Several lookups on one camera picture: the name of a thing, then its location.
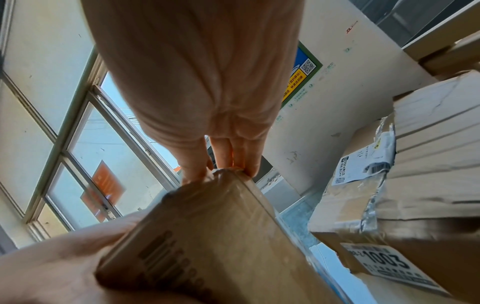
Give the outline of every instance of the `brown cardboard box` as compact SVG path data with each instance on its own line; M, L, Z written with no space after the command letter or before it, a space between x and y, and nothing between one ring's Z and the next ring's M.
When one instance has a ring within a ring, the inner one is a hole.
M372 143L375 127L359 130L345 154ZM308 228L352 272L478 303L480 73L396 101L394 128L390 172L330 184Z
M205 303L350 302L293 241L249 178L220 170L167 194L96 277L108 287L167 289Z

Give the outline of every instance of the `blue and yellow poster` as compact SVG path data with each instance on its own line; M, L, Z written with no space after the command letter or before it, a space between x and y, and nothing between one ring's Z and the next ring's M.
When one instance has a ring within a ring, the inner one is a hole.
M322 67L320 61L310 53L307 48L299 41L296 52L295 63L291 71L288 86L283 94L281 106L289 102L295 94L314 76Z

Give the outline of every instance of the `orange sign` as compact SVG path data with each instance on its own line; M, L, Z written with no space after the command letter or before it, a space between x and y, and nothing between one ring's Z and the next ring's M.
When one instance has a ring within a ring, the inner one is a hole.
M91 179L112 206L115 206L125 192L125 188L120 184L117 177L104 161L100 162ZM87 188L80 199L100 223L105 220L104 214L100 211L100 207L103 205L102 198L98 197L91 188Z

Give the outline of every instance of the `white shipping label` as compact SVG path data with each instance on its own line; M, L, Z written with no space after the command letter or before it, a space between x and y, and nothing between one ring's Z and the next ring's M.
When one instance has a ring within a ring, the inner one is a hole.
M395 155L395 134L382 132L378 139L341 158L332 185L341 185L390 170Z
M372 275L448 293L392 247L350 243L341 243L341 245Z

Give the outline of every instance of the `green poster border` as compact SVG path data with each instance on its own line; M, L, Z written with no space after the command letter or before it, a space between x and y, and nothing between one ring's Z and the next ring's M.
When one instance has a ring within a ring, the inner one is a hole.
M300 48L308 57L308 59L310 59L316 65L316 68L311 71L305 80L303 80L300 85L296 87L295 90L281 103L280 108L283 108L323 66L323 64L321 64L321 62L312 53L310 53L310 51L300 41L298 42L298 48Z

